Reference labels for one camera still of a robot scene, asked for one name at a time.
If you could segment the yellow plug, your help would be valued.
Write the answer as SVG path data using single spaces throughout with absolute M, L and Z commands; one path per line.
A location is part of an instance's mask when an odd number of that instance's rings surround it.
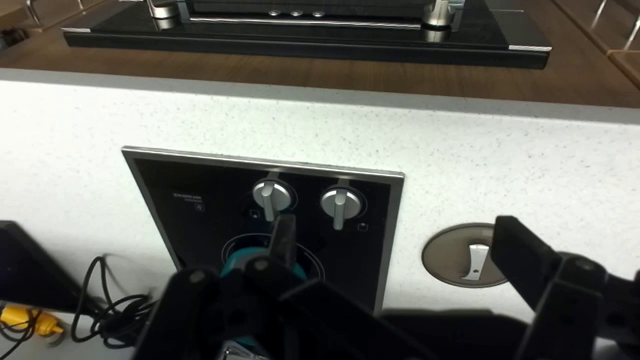
M 7 341 L 18 343 L 39 337 L 55 347 L 65 336 L 59 319 L 42 309 L 14 304 L 0 306 L 0 337 Z

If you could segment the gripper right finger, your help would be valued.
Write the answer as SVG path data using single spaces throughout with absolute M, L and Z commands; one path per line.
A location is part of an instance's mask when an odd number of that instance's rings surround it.
M 633 279 L 612 275 L 510 215 L 494 221 L 491 259 L 535 313 L 516 360 L 594 360 L 598 338 L 640 360 L 640 269 Z

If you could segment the silver stove knob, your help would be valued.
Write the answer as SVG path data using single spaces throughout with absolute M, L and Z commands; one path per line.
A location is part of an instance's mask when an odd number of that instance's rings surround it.
M 278 178 L 259 180 L 251 190 L 254 202 L 262 208 L 265 221 L 272 223 L 284 210 L 295 205 L 294 189 Z
M 345 222 L 365 210 L 365 197 L 349 186 L 330 187 L 320 197 L 320 207 L 333 221 L 333 229 L 341 231 Z

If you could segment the blue pot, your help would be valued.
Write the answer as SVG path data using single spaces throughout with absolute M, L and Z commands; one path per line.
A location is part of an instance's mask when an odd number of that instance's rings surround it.
M 221 278 L 228 276 L 232 271 L 242 268 L 242 266 L 245 265 L 248 260 L 251 260 L 256 256 L 267 255 L 270 252 L 271 248 L 272 248 L 271 246 L 263 245 L 263 246 L 248 246 L 248 247 L 243 247 L 243 248 L 234 250 L 231 253 L 231 255 L 227 257 L 226 262 L 224 262 L 224 265 L 219 273 L 219 276 Z M 292 265 L 292 271 L 295 274 L 295 276 L 297 276 L 297 278 L 299 278 L 300 280 L 306 281 L 309 279 L 309 276 L 307 275 L 307 272 L 304 269 L 304 267 L 302 267 L 302 265 L 298 263 L 299 246 L 294 243 L 292 248 L 294 249 L 293 255 L 295 259 L 295 262 Z

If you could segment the black glass extractor hood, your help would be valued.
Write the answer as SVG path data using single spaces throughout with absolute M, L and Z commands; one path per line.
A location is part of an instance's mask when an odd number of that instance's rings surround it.
M 544 69 L 519 0 L 115 0 L 61 28 L 70 47 Z

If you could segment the round grey countertop cover plate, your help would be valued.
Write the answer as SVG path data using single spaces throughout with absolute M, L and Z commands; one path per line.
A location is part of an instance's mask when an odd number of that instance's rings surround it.
M 463 223 L 433 235 L 422 250 L 426 271 L 442 283 L 463 289 L 487 289 L 508 283 L 493 262 L 494 225 Z

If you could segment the black box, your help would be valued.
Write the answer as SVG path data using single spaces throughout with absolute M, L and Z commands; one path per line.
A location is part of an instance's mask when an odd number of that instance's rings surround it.
M 0 220 L 0 301 L 75 313 L 82 287 L 14 221 Z

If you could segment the black glass cooktop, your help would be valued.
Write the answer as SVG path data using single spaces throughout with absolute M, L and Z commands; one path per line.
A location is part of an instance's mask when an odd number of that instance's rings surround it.
M 124 146 L 122 155 L 178 269 L 220 272 L 222 248 L 247 233 L 272 234 L 252 196 L 264 178 L 291 186 L 296 242 L 320 260 L 322 279 L 372 313 L 381 311 L 405 175 L 401 172 Z M 322 194 L 348 186 L 365 209 L 334 230 Z

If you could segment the round stove burner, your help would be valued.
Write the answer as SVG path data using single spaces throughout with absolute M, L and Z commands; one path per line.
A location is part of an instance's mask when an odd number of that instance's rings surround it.
M 246 233 L 246 234 L 236 235 L 235 237 L 229 239 L 226 242 L 226 244 L 222 246 L 222 250 L 221 250 L 222 266 L 220 271 L 222 270 L 227 258 L 231 255 L 233 251 L 241 248 L 247 248 L 250 246 L 258 246 L 258 247 L 269 246 L 270 241 L 271 241 L 271 235 L 265 234 L 265 233 Z M 297 253 L 298 255 L 297 262 L 306 270 L 309 280 L 314 280 L 316 278 L 320 278 L 321 280 L 324 280 L 325 269 L 322 263 L 320 262 L 320 260 L 318 260 L 318 258 L 313 253 L 311 253 L 310 250 L 306 249 L 301 244 L 297 244 L 297 245 L 299 246 L 298 253 Z

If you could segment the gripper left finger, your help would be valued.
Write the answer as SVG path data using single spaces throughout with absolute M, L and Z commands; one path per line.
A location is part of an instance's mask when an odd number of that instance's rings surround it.
M 295 264 L 297 219 L 284 214 L 268 248 L 225 276 L 176 272 L 131 360 L 216 360 L 240 338 L 269 360 L 426 360 L 424 346 Z

